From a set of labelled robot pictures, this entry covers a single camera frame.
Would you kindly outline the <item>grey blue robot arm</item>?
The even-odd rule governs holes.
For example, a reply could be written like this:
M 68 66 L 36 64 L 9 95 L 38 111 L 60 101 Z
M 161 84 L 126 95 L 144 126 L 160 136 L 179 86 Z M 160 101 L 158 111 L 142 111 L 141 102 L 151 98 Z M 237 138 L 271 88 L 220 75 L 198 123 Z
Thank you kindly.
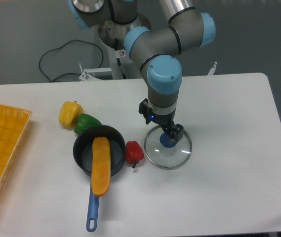
M 140 20 L 134 0 L 71 0 L 69 7 L 81 27 L 109 24 L 112 48 L 126 51 L 148 88 L 148 97 L 139 105 L 146 123 L 158 124 L 175 142 L 184 128 L 174 122 L 182 82 L 177 60 L 186 50 L 212 42 L 216 36 L 214 19 L 196 10 L 191 0 L 162 0 L 168 26 L 152 32 Z

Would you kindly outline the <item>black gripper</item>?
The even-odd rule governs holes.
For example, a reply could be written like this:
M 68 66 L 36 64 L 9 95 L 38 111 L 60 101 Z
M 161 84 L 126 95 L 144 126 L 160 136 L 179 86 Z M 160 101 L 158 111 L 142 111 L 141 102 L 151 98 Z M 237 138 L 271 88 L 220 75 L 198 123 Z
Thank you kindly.
M 154 107 L 150 106 L 148 99 L 144 99 L 139 104 L 138 109 L 146 124 L 154 122 L 158 124 L 165 133 L 170 133 L 171 139 L 174 141 L 180 141 L 184 135 L 184 127 L 181 124 L 174 124 L 175 109 L 171 112 L 167 112 L 165 115 L 161 115 L 158 112 L 154 112 Z

